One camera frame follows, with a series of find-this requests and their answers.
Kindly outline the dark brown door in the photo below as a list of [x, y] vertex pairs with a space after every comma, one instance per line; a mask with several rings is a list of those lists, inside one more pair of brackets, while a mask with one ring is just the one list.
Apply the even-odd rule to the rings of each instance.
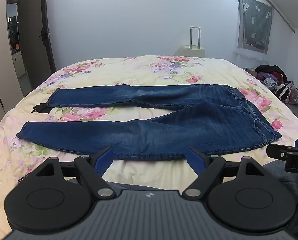
[[18, 31], [22, 58], [33, 89], [56, 72], [48, 26], [47, 0], [20, 0]]

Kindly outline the striped bag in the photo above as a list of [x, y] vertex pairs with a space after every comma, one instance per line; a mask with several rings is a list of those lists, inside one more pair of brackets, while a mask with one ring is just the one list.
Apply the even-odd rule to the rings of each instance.
[[298, 105], [298, 87], [293, 82], [279, 85], [275, 96], [284, 104]]

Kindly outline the blue denim jeans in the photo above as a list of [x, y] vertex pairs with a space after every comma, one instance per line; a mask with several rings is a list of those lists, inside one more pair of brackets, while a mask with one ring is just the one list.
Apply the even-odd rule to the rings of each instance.
[[27, 122], [19, 139], [52, 150], [94, 155], [110, 146], [115, 159], [184, 159], [255, 150], [281, 138], [259, 109], [227, 85], [95, 86], [58, 89], [46, 104], [62, 107], [142, 107], [168, 113], [147, 120]]

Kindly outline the black face mask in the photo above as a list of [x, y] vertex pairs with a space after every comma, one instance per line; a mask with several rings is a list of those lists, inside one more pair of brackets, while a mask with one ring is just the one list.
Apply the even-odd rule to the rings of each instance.
[[52, 110], [52, 107], [49, 107], [46, 103], [40, 103], [33, 107], [32, 113], [47, 113], [49, 114]]

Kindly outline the grey patterned window curtain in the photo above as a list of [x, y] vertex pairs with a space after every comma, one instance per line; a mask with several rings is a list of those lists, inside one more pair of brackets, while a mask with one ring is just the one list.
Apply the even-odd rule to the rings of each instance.
[[274, 9], [257, 0], [238, 0], [238, 48], [267, 54]]

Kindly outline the pile of clothes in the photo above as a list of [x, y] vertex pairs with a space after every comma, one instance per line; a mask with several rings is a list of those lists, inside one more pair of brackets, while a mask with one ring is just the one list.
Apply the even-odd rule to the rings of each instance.
[[280, 85], [292, 83], [277, 65], [262, 64], [254, 70], [249, 68], [244, 68], [244, 70], [259, 80], [271, 92], [275, 92]]

